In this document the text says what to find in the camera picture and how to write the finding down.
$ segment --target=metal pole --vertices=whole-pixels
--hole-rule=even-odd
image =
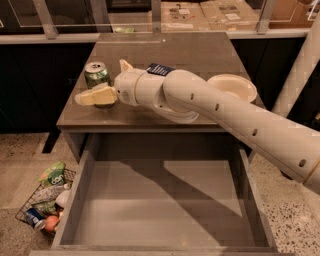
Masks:
[[[152,32],[161,32],[161,0],[151,0]]]
[[[269,29],[270,17],[272,15],[275,2],[276,2],[276,0],[265,0],[264,1],[260,21],[257,26],[257,33],[258,34],[267,33],[267,31]]]
[[[291,68],[272,112],[287,117],[320,59],[320,15],[317,15]]]
[[[106,1],[90,0],[92,15],[100,33],[111,32]]]
[[[47,39],[55,39],[58,36],[58,31],[52,22],[51,15],[49,13],[45,0],[33,0],[33,3],[36,7],[43,27],[43,31]]]

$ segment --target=white pole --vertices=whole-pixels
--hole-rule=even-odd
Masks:
[[[272,112],[287,117],[320,59],[320,14],[291,68]]]

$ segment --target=drawer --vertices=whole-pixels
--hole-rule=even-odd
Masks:
[[[52,255],[293,255],[227,133],[91,134],[64,213]]]

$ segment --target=terrazzo floor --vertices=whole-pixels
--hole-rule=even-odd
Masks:
[[[50,249],[52,237],[15,219],[19,208],[37,188],[36,178],[52,163],[65,162],[77,170],[63,135],[51,153],[42,149],[48,137],[39,134],[0,134],[0,255],[28,255]],[[320,196],[307,190],[263,157],[256,155],[251,173],[263,201],[279,252],[320,255]]]

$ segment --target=white plate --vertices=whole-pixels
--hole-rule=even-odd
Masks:
[[[257,97],[257,89],[249,80],[236,75],[222,74],[211,77],[208,83],[215,88],[247,102]]]

